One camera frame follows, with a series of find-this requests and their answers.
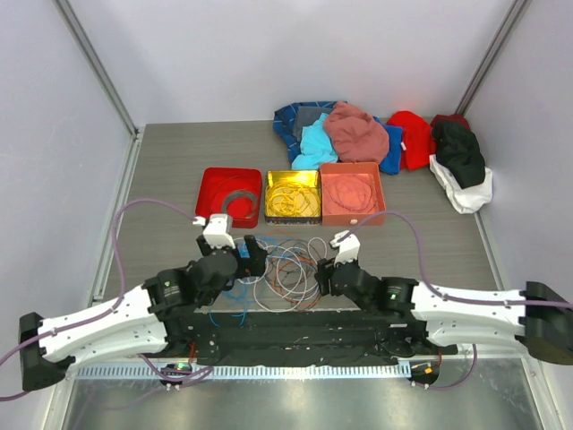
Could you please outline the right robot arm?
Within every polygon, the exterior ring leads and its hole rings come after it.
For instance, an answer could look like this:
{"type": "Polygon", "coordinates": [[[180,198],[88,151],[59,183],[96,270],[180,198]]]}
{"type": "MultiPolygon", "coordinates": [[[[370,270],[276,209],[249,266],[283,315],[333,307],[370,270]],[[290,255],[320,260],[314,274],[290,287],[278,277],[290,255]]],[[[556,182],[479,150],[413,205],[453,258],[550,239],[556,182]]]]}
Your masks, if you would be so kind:
{"type": "Polygon", "coordinates": [[[418,322],[404,332],[407,348],[416,354],[433,346],[520,344],[540,361],[572,363],[572,305],[539,281],[498,292],[445,288],[377,278],[357,262],[332,259],[319,261],[315,279],[323,295],[346,297],[387,322],[418,322]]]}

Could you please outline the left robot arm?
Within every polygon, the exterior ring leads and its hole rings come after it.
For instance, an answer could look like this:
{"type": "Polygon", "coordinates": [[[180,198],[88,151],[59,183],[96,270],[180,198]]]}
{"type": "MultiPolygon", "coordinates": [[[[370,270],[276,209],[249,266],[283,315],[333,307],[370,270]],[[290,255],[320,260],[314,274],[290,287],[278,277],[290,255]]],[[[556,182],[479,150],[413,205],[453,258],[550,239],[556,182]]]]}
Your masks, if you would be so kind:
{"type": "Polygon", "coordinates": [[[45,389],[72,370],[113,357],[183,356],[191,345],[183,319],[212,305],[236,280],[263,275],[268,256],[252,235],[244,237],[245,257],[232,246],[213,248],[204,237],[197,243],[199,260],[160,271],[115,300],[56,318],[23,315],[19,320],[22,390],[45,389]]]}

